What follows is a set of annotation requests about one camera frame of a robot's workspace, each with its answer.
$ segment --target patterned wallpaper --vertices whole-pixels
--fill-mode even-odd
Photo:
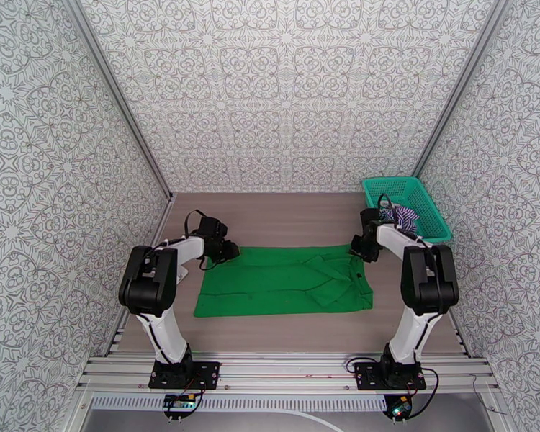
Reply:
[[[409,174],[492,0],[81,0],[171,188]]]
[[[454,233],[453,311],[540,431],[540,0],[515,0],[423,172]]]
[[[59,0],[0,0],[0,431],[57,431],[165,198]]]

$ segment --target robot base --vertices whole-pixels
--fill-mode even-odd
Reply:
[[[190,347],[178,364],[154,361],[148,388],[159,390],[215,390],[220,362],[194,362]]]
[[[355,362],[354,374],[358,390],[425,390],[426,381],[420,367],[394,361],[388,345],[380,362]]]

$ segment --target green garment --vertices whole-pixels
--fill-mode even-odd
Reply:
[[[242,247],[239,257],[204,273],[194,316],[372,309],[363,262],[349,248]]]

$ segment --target plastic basket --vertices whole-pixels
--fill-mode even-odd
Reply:
[[[440,215],[438,208],[422,185],[414,176],[386,176],[370,178],[362,182],[366,191],[366,205],[376,207],[381,194],[386,194],[392,202],[409,207],[420,216],[416,221],[417,234],[430,243],[446,242],[452,239],[452,232]]]

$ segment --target table surface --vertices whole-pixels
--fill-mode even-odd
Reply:
[[[363,194],[179,194],[163,238],[184,234],[193,209],[220,219],[228,238],[240,246],[304,247],[350,243],[361,232]],[[199,215],[190,221],[197,227]],[[197,261],[185,264],[174,304],[176,321],[194,351],[218,352],[377,352],[395,334],[404,308],[400,296],[401,262],[389,251],[364,264],[374,291],[374,308],[359,312],[251,317],[195,318],[192,314],[204,272]],[[128,319],[120,351],[152,351],[141,324]],[[434,327],[425,352],[460,353],[446,315]]]

